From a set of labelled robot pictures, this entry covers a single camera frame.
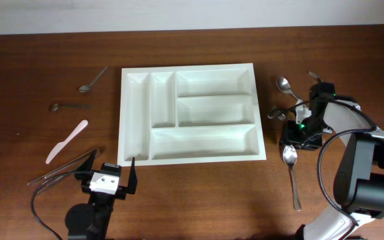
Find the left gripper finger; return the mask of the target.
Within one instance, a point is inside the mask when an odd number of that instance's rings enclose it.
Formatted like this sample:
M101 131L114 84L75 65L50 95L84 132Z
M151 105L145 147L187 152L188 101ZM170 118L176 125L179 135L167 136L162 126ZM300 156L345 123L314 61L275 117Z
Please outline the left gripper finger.
M93 162L96 158L96 154L97 154L97 150L96 149L92 150L92 152L89 154L89 156L86 158L86 160L84 160L84 162L82 162L78 166L78 168L76 168L76 170L75 170L76 171L76 174L75 174L76 180L84 180L90 175L91 168L93 166Z
M137 189L137 174L135 170L135 158L132 158L130 172L129 172L129 180L127 185L127 193L130 195L134 195Z

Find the steel tablespoon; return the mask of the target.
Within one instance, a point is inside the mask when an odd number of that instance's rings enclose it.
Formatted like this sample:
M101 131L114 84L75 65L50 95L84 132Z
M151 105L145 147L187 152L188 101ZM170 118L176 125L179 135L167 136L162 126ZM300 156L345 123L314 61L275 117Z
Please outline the steel tablespoon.
M296 96L296 94L293 92L288 80L282 76L278 77L277 80L276 80L276 85L277 85L277 88L278 90L280 90L280 92L284 93L284 94L290 94L292 95L296 100L298 101L302 101L301 98L299 98L298 96Z
M295 178L294 166L297 162L297 152L292 145L285 145L282 153L282 160L289 168L289 175L291 178L291 187L293 192L293 208L296 211L302 210L301 202L299 200L299 193L297 188L297 182Z

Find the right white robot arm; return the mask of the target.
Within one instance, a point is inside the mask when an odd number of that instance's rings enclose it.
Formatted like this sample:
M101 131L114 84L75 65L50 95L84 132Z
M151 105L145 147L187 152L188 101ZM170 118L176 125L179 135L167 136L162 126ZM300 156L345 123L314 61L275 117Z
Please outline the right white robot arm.
M298 150L318 150L317 179L328 206L313 222L300 226L295 239L346 239L360 226L384 218L384 131L362 112L358 102L338 95L332 83L320 81L309 100L276 116L292 112L279 141L282 160L296 159ZM345 152L328 196L321 173L324 153L336 139Z

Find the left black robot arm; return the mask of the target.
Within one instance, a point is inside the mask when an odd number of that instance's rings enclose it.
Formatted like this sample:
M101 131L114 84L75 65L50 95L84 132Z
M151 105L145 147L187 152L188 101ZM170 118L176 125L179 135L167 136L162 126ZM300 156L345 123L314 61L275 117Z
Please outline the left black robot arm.
M81 190L89 195L89 200L68 210L65 225L69 239L105 239L115 201L124 200L137 189L135 158L132 158L128 184L121 186L121 166L103 163L100 170L92 169L97 152L92 150L75 170L75 178L81 182Z

